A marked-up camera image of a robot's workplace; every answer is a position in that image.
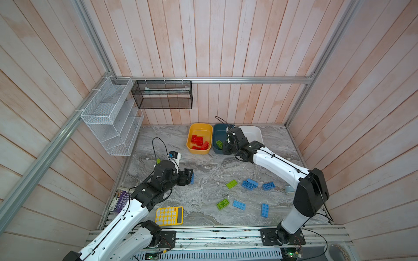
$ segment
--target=black mesh basket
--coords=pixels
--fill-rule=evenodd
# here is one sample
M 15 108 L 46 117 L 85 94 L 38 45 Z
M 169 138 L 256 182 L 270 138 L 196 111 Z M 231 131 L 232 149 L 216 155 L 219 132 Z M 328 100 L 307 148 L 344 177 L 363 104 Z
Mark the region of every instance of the black mesh basket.
M 137 80 L 132 95 L 140 109 L 191 109 L 191 81 Z

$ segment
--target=wood paneling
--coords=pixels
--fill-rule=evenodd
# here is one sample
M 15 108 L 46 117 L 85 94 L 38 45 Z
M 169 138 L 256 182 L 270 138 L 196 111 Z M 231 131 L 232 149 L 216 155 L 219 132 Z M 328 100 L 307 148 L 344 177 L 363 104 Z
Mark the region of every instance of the wood paneling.
M 69 1 L 1 1 L 0 32 L 3 201 L 105 67 Z M 30 252 L 34 260 L 61 260 L 79 250 L 97 228 L 121 161 L 82 124 L 0 236 L 2 258 Z
M 289 126 L 362 260 L 418 254 L 417 15 L 416 0 L 365 1 Z
M 309 75 L 349 1 L 85 2 L 116 74 L 151 77 Z M 283 123 L 303 87 L 198 84 L 193 109 L 145 114 L 149 124 L 216 123 L 216 115 L 231 123 Z

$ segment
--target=vent grille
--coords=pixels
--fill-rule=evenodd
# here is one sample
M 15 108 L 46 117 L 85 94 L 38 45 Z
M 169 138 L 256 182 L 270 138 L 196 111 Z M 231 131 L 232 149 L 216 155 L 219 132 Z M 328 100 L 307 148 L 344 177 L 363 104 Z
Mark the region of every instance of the vent grille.
M 145 260 L 145 251 L 135 255 L 138 260 Z M 280 248 L 263 249 L 220 249 L 220 250 L 171 250 L 160 254 L 160 260 L 214 260 L 221 259 L 226 261 L 254 260 L 254 259 L 280 259 L 282 252 Z

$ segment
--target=yellow bowl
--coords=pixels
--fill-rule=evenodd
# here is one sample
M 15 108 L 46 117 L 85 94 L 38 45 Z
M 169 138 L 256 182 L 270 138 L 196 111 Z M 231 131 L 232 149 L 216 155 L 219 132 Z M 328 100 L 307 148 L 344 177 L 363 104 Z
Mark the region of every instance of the yellow bowl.
M 213 133 L 213 127 L 210 124 L 207 124 L 207 123 L 192 124 L 189 129 L 189 136 L 187 137 L 187 144 L 186 144 L 190 153 L 201 154 L 201 155 L 208 154 L 210 151 L 210 148 L 212 147 L 212 133 Z M 192 135 L 203 136 L 203 143 L 206 141 L 209 142 L 209 148 L 207 148 L 207 150 L 192 149 L 193 146 L 197 146 L 196 144 L 193 144 L 191 142 Z

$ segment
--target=blue lego brick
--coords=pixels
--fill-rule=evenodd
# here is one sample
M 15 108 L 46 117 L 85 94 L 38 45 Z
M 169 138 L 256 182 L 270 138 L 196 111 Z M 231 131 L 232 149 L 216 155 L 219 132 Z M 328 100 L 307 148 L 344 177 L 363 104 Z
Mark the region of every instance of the blue lego brick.
M 232 204 L 234 207 L 241 208 L 242 210 L 245 210 L 245 204 L 239 201 L 234 200 L 234 203 Z
M 257 183 L 257 182 L 255 182 L 255 181 L 253 181 L 252 179 L 247 179 L 247 181 L 248 181 L 249 183 L 253 184 L 254 188 L 257 188 L 257 187 L 258 187 L 258 183 Z
M 241 186 L 245 187 L 248 190 L 252 190 L 254 188 L 253 184 L 251 184 L 251 183 L 249 183 L 248 181 L 245 181 L 245 180 L 242 182 Z
M 263 205 L 261 207 L 261 216 L 265 217 L 265 218 L 268 218 L 268 205 L 267 204 L 263 203 Z
M 276 187 L 276 186 L 274 185 L 274 183 L 273 183 L 273 182 L 263 184 L 263 189 L 264 189 L 264 190 L 271 190 L 271 189 L 273 189 L 273 188 L 275 188 L 275 187 Z

